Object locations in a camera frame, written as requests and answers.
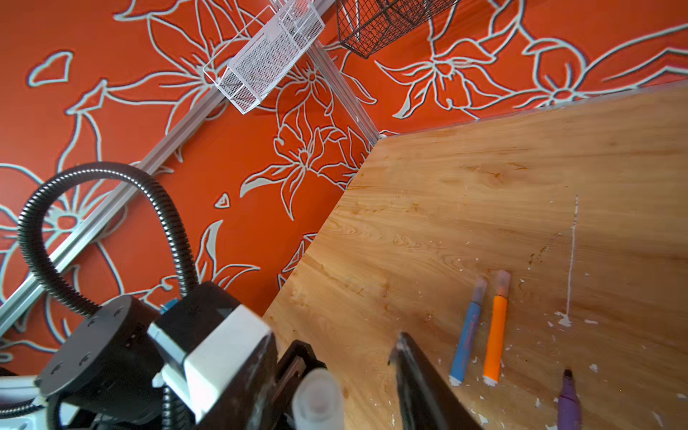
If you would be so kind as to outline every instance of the silver metal frame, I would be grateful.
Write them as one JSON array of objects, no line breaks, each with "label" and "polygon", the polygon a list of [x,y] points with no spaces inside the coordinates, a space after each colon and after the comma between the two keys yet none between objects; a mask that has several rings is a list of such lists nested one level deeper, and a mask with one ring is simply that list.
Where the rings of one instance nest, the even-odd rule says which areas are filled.
[{"label": "silver metal frame", "polygon": [[[271,0],[276,8],[281,3]],[[332,5],[332,0],[316,0],[316,9],[322,15]],[[344,105],[349,115],[356,122],[361,133],[371,143],[380,139],[380,134],[368,113],[356,98],[354,92],[344,81],[334,62],[319,41],[307,51],[315,66],[323,74],[332,87],[339,101]],[[139,169],[153,174],[160,165],[172,155],[182,143],[186,142],[201,126],[212,110],[224,99],[222,93],[212,88],[196,106],[183,117],[181,121],[158,143],[155,148],[138,165]],[[118,185],[105,200],[84,220],[82,224],[65,239],[50,255],[50,259],[62,272],[76,256],[88,245],[98,233],[107,225],[115,214],[126,205],[136,194],[136,188],[129,184]],[[0,336],[5,334],[14,322],[26,312],[43,292],[43,286],[32,276],[17,288],[14,293],[0,307]]]}]

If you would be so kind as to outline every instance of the orange marker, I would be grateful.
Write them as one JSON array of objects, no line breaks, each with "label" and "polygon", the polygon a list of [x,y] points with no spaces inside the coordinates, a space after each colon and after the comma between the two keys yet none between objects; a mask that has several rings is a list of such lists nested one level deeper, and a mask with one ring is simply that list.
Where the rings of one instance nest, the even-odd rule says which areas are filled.
[{"label": "orange marker", "polygon": [[497,273],[497,295],[492,309],[492,323],[490,324],[490,337],[487,340],[487,353],[485,353],[485,368],[482,371],[482,380],[487,385],[494,387],[499,382],[499,371],[502,366],[502,349],[504,348],[504,324],[506,322],[506,298],[509,294],[509,282],[511,273],[500,270]]}]

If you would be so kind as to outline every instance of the white mesh basket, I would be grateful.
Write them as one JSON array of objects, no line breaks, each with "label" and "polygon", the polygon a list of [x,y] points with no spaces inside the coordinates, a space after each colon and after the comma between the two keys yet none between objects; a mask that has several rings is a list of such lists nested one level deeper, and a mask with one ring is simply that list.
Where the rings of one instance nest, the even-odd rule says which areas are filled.
[{"label": "white mesh basket", "polygon": [[[274,16],[229,62],[222,77],[215,79],[208,67],[235,39],[267,9]],[[275,12],[268,6],[241,30],[203,67],[215,86],[242,113],[260,104],[289,72],[325,28],[310,0],[289,0]]]}]

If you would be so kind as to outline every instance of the wood grain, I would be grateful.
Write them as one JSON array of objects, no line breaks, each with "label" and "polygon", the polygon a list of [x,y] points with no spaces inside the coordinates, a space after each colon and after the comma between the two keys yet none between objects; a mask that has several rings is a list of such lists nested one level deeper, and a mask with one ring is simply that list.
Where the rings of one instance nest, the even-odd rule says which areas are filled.
[{"label": "wood grain", "polygon": [[[658,429],[653,412],[685,426],[686,112],[688,89],[670,87],[384,139],[265,318],[282,347],[299,338],[327,363],[348,429],[391,428],[393,415],[401,428],[387,365],[397,334],[447,377],[475,278],[507,269],[500,384],[477,380],[490,287],[477,362],[453,389],[485,428],[555,424],[565,367],[586,429]],[[567,307],[576,196],[565,327],[555,312]]]}]

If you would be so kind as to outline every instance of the floral wallpaper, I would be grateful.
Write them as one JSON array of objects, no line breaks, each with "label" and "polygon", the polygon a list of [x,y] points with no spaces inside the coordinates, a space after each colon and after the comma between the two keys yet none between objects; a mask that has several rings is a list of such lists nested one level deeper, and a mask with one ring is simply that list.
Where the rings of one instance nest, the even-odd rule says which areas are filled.
[{"label": "floral wallpaper", "polygon": [[[266,4],[3,4],[2,301],[28,273],[16,243],[28,195],[80,163],[145,157],[211,88],[203,65]],[[688,74],[688,3],[675,0],[461,0],[368,60],[338,45],[331,12],[321,42],[384,136]],[[247,38],[224,50],[211,74]],[[262,313],[372,149],[304,57],[254,111],[218,106],[156,175],[179,208],[199,277]],[[44,223],[49,250],[114,186],[84,184],[57,201]],[[173,273],[155,214],[136,198],[65,276],[100,303],[132,294],[159,309],[177,295]],[[79,322],[41,298],[3,335],[0,362],[39,372]]]}]

